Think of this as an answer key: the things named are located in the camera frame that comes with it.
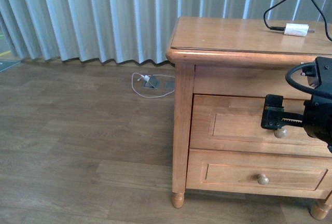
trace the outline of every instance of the power adapter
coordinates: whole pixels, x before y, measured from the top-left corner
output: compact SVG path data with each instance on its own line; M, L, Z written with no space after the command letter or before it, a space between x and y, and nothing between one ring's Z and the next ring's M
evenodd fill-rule
M307 24L288 23L286 24L284 35L305 37L308 32L315 33L315 30L310 29Z

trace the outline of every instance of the white cable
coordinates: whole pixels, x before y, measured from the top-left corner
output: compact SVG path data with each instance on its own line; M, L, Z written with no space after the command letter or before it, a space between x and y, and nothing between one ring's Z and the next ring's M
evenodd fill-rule
M138 94L139 96L141 96L141 97L144 97L144 98L161 98L161 97L164 97L164 96L169 95L169 94L171 94L171 93L174 92L174 90L173 90L172 92L168 92L168 93L163 94L163 95L160 95L160 96L144 96L144 95L141 95L140 93L138 93L138 92L134 89L134 83L133 83L133 81L134 81L134 75L140 75L140 79L138 79L137 81L140 81L141 79L143 79L143 78L144 78L144 75L141 75L141 74L139 74L139 73L133 73L133 74L131 75L131 88L134 90L135 93L137 93L137 94ZM170 76L170 75L153 75L153 76L164 76L164 77L175 78L174 76Z

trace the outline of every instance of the electrical cord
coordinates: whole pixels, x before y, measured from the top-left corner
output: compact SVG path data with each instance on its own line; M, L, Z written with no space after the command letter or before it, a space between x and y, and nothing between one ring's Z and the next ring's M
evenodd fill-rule
M141 79L145 78L146 76L152 76L152 75L146 75L146 76L144 76L144 75L141 75L141 74L139 74L139 73L133 73L133 74L131 75L131 88L134 90L135 93L137 93L137 94L138 94L139 96L141 96L141 97L144 97L144 98L161 98L161 97L164 97L164 96L169 95L169 94L171 94L171 93L174 92L174 90L173 90L173 91L171 91L171 92L168 92L168 93L163 94L163 95L160 95L160 96L144 96L144 95L141 95L140 93L138 93L138 92L134 89L134 83L133 83L133 82L134 82L134 75L140 75L140 79L138 79L137 81L140 81ZM164 77L175 78L174 76L170 76L170 75L153 75L153 76L164 76Z
M292 74L295 73L296 71L298 71L302 68L305 68L305 67L313 67L313 66L316 66L315 62L302 63L300 65L297 65L297 66L291 68L285 76L286 81L293 88L296 88L297 90L300 90L301 92L316 95L316 96L319 96L319 97L323 97L323 98L332 100L332 94L324 92L324 91L320 91L320 90L317 90L317 89L313 89L313 88L303 86L303 85L297 83L296 81L294 81L292 79Z
M271 8L267 9L265 12L264 12L264 15L263 15L263 19L264 19L264 23L266 25L267 28L269 28L270 30L273 30L273 31L285 31L285 27L278 27L278 26L269 26L268 23L266 22L266 13L268 13L270 10L272 10L273 8L277 7L278 5L282 4L283 2L285 2L286 0L282 0L280 1L279 3L277 3L276 5L273 5ZM321 14L323 20L324 20L324 24L325 24L325 34L326 34L326 37L332 41L332 38L329 36L328 34L328 29L327 29L327 21L325 19L325 16L323 14L323 12L320 10L320 8L318 7L317 3L315 2L315 0L311 0L311 2L313 3L313 5L316 7L316 9L319 11L319 13Z

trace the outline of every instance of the robotic arm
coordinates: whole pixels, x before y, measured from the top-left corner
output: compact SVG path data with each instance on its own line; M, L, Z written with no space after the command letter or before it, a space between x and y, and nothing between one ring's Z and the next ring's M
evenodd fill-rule
M292 74L300 69L301 75L307 76L311 88L292 79ZM285 78L292 87L311 94L311 99L304 102L305 110L301 115L285 112L282 96L266 95L261 127L270 130L278 130L285 125L303 127L310 137L326 142L332 153L332 59L317 57L314 62L293 67Z

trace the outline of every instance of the black cable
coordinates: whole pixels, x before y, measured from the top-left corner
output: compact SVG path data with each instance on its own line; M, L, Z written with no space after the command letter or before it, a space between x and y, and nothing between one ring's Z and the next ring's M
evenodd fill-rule
M285 2L286 0L282 0L280 1L279 3L277 3L276 5L273 5L271 8L267 9L265 12L264 12L264 15L263 15L263 19L264 19L264 23L266 25L267 28L269 28L270 30L273 30L273 31L285 31L285 27L277 27L277 26L269 26L268 23L266 22L266 13L268 13L270 10L272 10L273 8L277 7L278 5L280 5L281 3ZM315 2L315 0L311 0L311 2L313 3L313 5L316 7L316 9L319 11L319 13L321 14L323 20L324 20L324 24L325 24L325 34L326 34L326 37L332 41L332 38L329 36L328 34L328 30L327 30L327 22L326 22L326 19L325 19L325 16L323 14L323 12L320 10L320 8L318 7L317 3Z
M323 98L332 100L332 94L303 86L292 79L292 74L295 73L296 71L298 71L302 68L305 68L305 67L313 67L313 66L316 66L315 62L303 63L303 64L300 64L300 65L297 65L297 66L291 68L285 76L286 81L293 88L296 88L297 90L300 90L304 93L308 93L308 94L312 94L312 95L316 95L319 97L323 97Z

